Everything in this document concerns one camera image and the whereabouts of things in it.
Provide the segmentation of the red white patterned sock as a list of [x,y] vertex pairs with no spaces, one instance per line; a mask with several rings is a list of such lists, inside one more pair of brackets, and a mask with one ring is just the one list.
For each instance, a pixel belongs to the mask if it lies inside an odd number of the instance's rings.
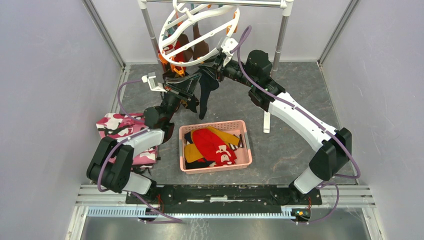
[[229,166],[236,164],[236,155],[234,151],[226,144],[219,145],[215,152],[214,161],[216,167]]

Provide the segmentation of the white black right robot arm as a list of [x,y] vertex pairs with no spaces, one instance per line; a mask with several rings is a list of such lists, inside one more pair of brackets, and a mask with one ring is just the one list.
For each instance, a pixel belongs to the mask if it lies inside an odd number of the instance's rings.
[[231,79],[250,88],[248,95],[259,108],[279,118],[294,129],[315,150],[306,170],[290,185],[289,199],[302,204],[309,192],[338,175],[352,160],[352,134],[344,128],[324,123],[297,103],[272,77],[272,63],[262,50],[249,53],[246,62],[229,60],[224,53],[199,64],[203,74],[216,82]]

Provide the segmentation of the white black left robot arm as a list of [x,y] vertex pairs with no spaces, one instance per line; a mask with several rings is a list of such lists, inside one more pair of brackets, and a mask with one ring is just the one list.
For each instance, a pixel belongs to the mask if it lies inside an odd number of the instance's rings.
[[147,108],[141,119],[126,113],[123,119],[131,119],[136,124],[145,126],[126,136],[112,138],[112,130],[108,129],[87,168],[86,176],[97,183],[100,192],[113,191],[121,193],[131,180],[131,169],[134,158],[141,152],[167,142],[174,131],[171,122],[174,113],[185,100],[194,100],[194,91],[202,74],[195,73],[180,78],[165,78],[156,83],[155,74],[149,73],[141,78],[148,83],[151,91],[163,92],[163,100],[159,106]]

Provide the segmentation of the black sock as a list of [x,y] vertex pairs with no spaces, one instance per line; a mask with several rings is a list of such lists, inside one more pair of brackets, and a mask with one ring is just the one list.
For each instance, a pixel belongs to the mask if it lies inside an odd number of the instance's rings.
[[193,95],[192,97],[183,96],[180,101],[180,107],[190,110],[193,113],[197,113],[197,107],[200,105],[200,100]]
[[198,73],[201,74],[199,84],[200,84],[200,99],[199,99],[199,119],[203,120],[207,113],[207,105],[210,94],[212,91],[218,89],[219,82],[211,77],[203,70],[198,70]]

